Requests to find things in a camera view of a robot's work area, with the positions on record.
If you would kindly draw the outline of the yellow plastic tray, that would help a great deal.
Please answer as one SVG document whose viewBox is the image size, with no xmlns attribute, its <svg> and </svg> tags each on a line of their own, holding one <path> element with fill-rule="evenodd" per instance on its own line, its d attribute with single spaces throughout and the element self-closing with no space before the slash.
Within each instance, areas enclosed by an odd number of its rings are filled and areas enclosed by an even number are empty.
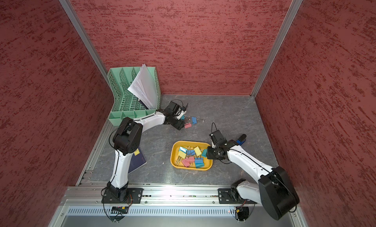
<svg viewBox="0 0 376 227">
<path fill-rule="evenodd" d="M 172 148 L 170 162 L 177 169 L 207 171 L 212 160 L 207 158 L 207 148 L 203 142 L 177 141 Z"/>
</svg>

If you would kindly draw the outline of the yellow binder clip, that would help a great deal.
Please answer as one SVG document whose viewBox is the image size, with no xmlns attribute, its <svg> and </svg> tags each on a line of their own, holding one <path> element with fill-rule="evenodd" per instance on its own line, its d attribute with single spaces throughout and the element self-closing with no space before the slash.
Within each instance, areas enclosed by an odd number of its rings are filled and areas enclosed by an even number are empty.
<svg viewBox="0 0 376 227">
<path fill-rule="evenodd" d="M 203 150 L 201 150 L 198 146 L 195 147 L 193 150 L 195 152 L 195 156 L 196 157 L 201 157 L 202 156 Z"/>
<path fill-rule="evenodd" d="M 178 152 L 178 158 L 177 158 L 177 160 L 175 162 L 175 165 L 178 165 L 185 158 L 186 158 L 186 153 L 183 152 L 183 151 L 179 151 Z"/>
</svg>

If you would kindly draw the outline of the teal binder clip bottom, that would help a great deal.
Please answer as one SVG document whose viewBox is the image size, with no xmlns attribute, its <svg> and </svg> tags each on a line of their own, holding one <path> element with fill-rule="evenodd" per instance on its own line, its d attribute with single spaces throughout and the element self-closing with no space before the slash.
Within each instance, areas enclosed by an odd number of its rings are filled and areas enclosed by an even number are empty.
<svg viewBox="0 0 376 227">
<path fill-rule="evenodd" d="M 196 167 L 196 168 L 202 168 L 202 167 L 204 167 L 204 166 L 205 166 L 204 163 L 195 163 L 195 167 Z"/>
</svg>

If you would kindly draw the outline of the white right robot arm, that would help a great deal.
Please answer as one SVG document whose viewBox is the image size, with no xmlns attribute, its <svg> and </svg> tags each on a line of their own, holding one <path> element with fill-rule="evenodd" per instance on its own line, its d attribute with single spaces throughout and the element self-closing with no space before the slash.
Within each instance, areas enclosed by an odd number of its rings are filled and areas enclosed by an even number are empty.
<svg viewBox="0 0 376 227">
<path fill-rule="evenodd" d="M 245 171 L 257 183 L 240 179 L 230 186 L 227 192 L 219 192 L 219 200 L 228 203 L 244 204 L 247 201 L 259 203 L 275 220 L 292 212 L 300 199 L 282 167 L 269 166 L 246 152 L 237 142 L 230 140 L 222 145 L 207 148 L 207 158 L 211 160 L 227 159 Z"/>
</svg>

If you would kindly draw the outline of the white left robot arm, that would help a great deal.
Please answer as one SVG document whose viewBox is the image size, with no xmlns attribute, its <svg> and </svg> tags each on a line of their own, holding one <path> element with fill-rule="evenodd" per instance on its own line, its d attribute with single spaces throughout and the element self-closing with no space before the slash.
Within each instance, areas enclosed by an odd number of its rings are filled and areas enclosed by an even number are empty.
<svg viewBox="0 0 376 227">
<path fill-rule="evenodd" d="M 116 152 L 116 161 L 113 174 L 107 183 L 108 191 L 114 199 L 123 203 L 128 198 L 128 172 L 134 152 L 139 148 L 142 133 L 159 125 L 171 125 L 177 130 L 184 127 L 182 117 L 184 109 L 176 113 L 169 109 L 156 111 L 140 119 L 126 117 L 113 136 L 113 148 Z"/>
</svg>

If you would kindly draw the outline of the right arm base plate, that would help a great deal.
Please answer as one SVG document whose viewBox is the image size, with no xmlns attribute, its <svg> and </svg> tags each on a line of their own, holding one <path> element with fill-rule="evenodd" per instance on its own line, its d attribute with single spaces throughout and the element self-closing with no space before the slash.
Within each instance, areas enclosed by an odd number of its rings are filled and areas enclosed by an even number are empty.
<svg viewBox="0 0 376 227">
<path fill-rule="evenodd" d="M 256 202 L 252 200 L 241 198 L 235 189 L 219 188 L 217 191 L 220 204 L 256 204 Z"/>
</svg>

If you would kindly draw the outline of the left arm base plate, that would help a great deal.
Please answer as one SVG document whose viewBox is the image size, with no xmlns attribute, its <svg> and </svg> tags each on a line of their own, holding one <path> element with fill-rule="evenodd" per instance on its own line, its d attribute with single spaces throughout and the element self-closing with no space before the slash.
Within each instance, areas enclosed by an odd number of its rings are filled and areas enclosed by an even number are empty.
<svg viewBox="0 0 376 227">
<path fill-rule="evenodd" d="M 102 195 L 103 204 L 125 203 L 125 204 L 139 204 L 143 195 L 142 188 L 105 188 Z"/>
</svg>

